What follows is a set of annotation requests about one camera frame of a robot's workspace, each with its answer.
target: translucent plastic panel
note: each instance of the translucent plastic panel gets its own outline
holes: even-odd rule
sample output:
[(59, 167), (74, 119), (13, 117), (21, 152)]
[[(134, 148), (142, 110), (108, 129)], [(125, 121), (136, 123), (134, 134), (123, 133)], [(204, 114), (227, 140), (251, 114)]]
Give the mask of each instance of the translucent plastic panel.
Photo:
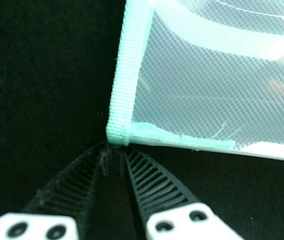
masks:
[[(108, 139), (284, 159), (284, 0), (133, 5), (144, 16), (132, 25), (142, 41), (122, 51), (132, 33), (123, 25)], [(133, 72), (125, 58), (134, 58), (136, 73), (123, 81), (120, 68)], [(114, 114), (126, 122), (115, 126)]]

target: screw hole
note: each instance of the screw hole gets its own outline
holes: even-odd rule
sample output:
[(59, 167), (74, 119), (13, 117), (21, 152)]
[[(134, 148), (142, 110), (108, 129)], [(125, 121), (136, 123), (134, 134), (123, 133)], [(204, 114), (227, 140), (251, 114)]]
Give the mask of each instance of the screw hole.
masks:
[(13, 225), (7, 232), (9, 238), (16, 238), (25, 233), (28, 224), (26, 222), (19, 222)]
[(208, 218), (207, 215), (201, 211), (192, 211), (189, 216), (190, 219), (194, 222), (203, 221)]
[(160, 222), (155, 226), (155, 228), (159, 232), (170, 231), (171, 229), (173, 229), (173, 224), (170, 224), (168, 222)]
[(49, 231), (46, 234), (46, 237), (50, 240), (57, 240), (64, 236), (66, 233), (66, 227), (63, 225), (56, 225), (49, 229)]

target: white plastic handle part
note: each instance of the white plastic handle part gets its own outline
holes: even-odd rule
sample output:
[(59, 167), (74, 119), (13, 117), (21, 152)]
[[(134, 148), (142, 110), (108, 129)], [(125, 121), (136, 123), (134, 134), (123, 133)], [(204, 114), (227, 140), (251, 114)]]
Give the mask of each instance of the white plastic handle part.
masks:
[(69, 216), (6, 213), (0, 216), (0, 240), (79, 240)]
[(203, 203), (193, 203), (151, 215), (148, 240), (244, 240)]
[[(155, 0), (155, 12), (181, 39), (228, 54), (276, 61), (284, 57), (284, 36), (223, 25), (188, 10), (178, 0)], [(197, 4), (207, 0), (197, 0)]]

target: black cutter jaw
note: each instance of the black cutter jaw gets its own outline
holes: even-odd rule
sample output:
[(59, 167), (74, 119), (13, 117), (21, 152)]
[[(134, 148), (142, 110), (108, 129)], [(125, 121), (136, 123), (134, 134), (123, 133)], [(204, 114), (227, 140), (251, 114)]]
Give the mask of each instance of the black cutter jaw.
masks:
[(38, 190), (21, 212), (70, 216), (76, 221), (79, 239), (86, 239), (103, 149), (104, 144), (96, 145), (71, 162)]
[(174, 175), (148, 155), (127, 148), (125, 175), (138, 239), (152, 214), (200, 202)]

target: black fabric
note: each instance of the black fabric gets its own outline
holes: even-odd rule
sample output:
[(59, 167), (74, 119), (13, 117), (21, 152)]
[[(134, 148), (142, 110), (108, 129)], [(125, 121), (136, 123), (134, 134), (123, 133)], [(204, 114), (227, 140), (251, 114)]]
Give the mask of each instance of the black fabric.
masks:
[[(0, 215), (105, 139), (124, 3), (0, 0)], [(284, 239), (283, 161), (139, 148), (247, 240)], [(124, 188), (101, 184), (95, 239), (135, 239)]]

